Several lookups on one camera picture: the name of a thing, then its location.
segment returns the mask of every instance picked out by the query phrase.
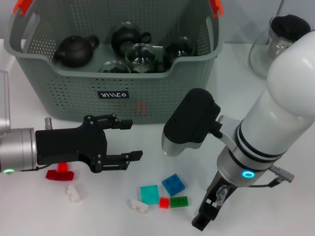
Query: white lego brick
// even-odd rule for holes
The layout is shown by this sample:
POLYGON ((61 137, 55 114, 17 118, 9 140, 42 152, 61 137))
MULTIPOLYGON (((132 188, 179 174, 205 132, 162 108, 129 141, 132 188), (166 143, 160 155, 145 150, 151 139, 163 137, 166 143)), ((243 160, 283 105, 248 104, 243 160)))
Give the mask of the white lego brick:
POLYGON ((139 213, 146 213, 149 210, 148 204, 142 203, 135 199, 131 199, 129 206, 131 209, 136 210, 139 213))
POLYGON ((78 203, 82 200, 76 188, 71 184, 67 186, 66 193, 69 196, 69 200, 73 203, 78 203))

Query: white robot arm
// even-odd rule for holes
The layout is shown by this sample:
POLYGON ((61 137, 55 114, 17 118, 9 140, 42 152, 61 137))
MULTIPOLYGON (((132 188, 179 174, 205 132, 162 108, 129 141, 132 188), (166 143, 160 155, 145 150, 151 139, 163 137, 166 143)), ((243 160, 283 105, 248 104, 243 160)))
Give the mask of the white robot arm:
POLYGON ((214 177, 192 224, 203 230, 238 187, 253 185, 267 170, 277 177, 268 185, 292 182, 294 175, 274 166, 315 120, 315 32, 283 52, 271 65, 267 90, 240 120, 216 118, 220 108, 205 90, 192 89, 166 123, 163 151, 179 155, 199 148, 208 133, 226 146, 218 156, 214 177))

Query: green indicator light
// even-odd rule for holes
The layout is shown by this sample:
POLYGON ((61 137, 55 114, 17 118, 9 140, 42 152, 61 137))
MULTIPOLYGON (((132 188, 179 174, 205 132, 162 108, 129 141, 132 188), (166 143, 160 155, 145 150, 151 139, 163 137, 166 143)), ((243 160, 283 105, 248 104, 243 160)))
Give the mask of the green indicator light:
POLYGON ((7 170, 5 170, 3 173, 11 174, 11 173, 13 173, 13 172, 14 172, 13 169, 7 169, 7 170))

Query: blue indicator light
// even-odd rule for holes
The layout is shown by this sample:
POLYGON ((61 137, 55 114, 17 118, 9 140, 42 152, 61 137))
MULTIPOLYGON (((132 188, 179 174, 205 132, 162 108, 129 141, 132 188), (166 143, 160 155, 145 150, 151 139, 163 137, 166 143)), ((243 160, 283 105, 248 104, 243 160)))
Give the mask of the blue indicator light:
POLYGON ((255 173, 252 172, 252 171, 244 171, 242 173, 242 175, 245 177, 245 178, 254 178, 255 177, 255 173))

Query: blue lego brick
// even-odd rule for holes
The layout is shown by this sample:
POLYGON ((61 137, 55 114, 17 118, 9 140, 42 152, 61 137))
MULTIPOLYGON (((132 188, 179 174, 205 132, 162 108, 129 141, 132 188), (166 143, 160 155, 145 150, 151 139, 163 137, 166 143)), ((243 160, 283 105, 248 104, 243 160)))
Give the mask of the blue lego brick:
POLYGON ((150 185, 140 187, 142 202, 148 205, 158 204, 159 195, 158 195, 158 186, 150 185))
POLYGON ((185 185, 177 174, 174 174, 171 177, 163 180, 162 184, 171 197, 185 189, 185 185))

